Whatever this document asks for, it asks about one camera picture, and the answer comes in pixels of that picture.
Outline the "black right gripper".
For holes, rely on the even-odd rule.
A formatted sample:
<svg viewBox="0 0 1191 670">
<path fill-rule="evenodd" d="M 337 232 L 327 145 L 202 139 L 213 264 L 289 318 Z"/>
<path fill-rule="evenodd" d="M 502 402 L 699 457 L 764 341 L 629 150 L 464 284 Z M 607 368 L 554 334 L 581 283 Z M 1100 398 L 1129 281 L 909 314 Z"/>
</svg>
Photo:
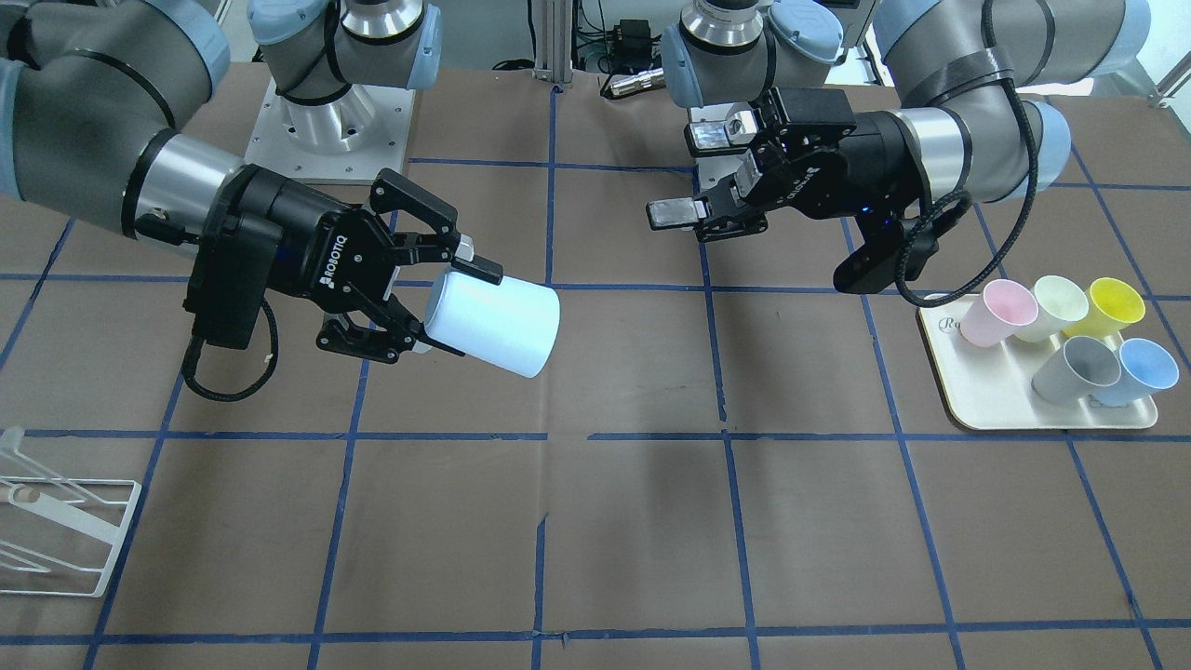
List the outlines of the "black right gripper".
<svg viewBox="0 0 1191 670">
<path fill-rule="evenodd" d="M 369 203 L 361 207 L 245 165 L 217 190 L 202 233 L 225 213 L 260 217 L 282 228 L 264 293 L 318 305 L 328 314 L 318 344 L 333 353 L 395 361 L 431 351 L 420 319 L 391 296 L 399 267 L 449 262 L 453 273 L 484 283 L 503 280 L 500 263 L 460 245 L 459 209 L 388 168 L 379 171 Z"/>
</svg>

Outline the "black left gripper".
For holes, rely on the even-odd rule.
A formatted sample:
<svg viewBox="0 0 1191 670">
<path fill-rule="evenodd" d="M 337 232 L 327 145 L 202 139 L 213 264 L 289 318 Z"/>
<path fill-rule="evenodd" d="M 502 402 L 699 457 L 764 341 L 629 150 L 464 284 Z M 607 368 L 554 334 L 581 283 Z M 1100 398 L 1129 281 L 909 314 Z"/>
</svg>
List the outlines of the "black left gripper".
<svg viewBox="0 0 1191 670">
<path fill-rule="evenodd" d="M 647 203 L 654 232 L 698 228 L 699 242 L 730 240 L 763 232 L 767 212 L 786 207 L 886 226 L 925 195 L 909 129 L 891 111 L 854 112 L 842 90 L 803 87 L 772 87 L 738 109 L 750 140 L 724 119 L 685 126 L 690 156 L 742 162 L 698 198 Z"/>
</svg>

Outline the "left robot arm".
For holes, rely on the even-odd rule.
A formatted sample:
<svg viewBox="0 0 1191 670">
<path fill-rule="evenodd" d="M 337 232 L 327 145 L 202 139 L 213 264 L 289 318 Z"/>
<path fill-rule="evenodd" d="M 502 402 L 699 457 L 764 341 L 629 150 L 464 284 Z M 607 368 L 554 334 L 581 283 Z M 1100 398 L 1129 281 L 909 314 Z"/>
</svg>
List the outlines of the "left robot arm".
<svg viewBox="0 0 1191 670">
<path fill-rule="evenodd" d="M 766 212 L 894 226 L 954 190 L 996 203 L 1045 190 L 1071 154 L 1066 119 L 1022 87 L 1122 71 L 1151 30 L 1147 1 L 879 1 L 872 26 L 897 109 L 854 112 L 824 87 L 842 46 L 815 1 L 693 1 L 661 38 L 682 109 L 728 105 L 686 127 L 690 154 L 732 171 L 696 196 L 647 207 L 651 228 L 701 242 L 756 234 Z"/>
</svg>

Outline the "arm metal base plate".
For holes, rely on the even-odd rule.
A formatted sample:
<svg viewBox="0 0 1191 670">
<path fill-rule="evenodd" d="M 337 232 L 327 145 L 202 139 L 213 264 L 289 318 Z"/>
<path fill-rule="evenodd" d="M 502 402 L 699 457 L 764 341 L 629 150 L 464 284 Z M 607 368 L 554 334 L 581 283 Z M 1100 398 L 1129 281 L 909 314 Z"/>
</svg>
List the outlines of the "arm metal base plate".
<svg viewBox="0 0 1191 670">
<path fill-rule="evenodd" d="M 310 184 L 372 184 L 384 168 L 404 173 L 414 90 L 354 84 L 322 106 L 266 88 L 244 161 Z"/>
<path fill-rule="evenodd" d="M 690 123 L 722 124 L 740 109 L 748 109 L 748 102 L 715 104 L 688 109 Z"/>
</svg>

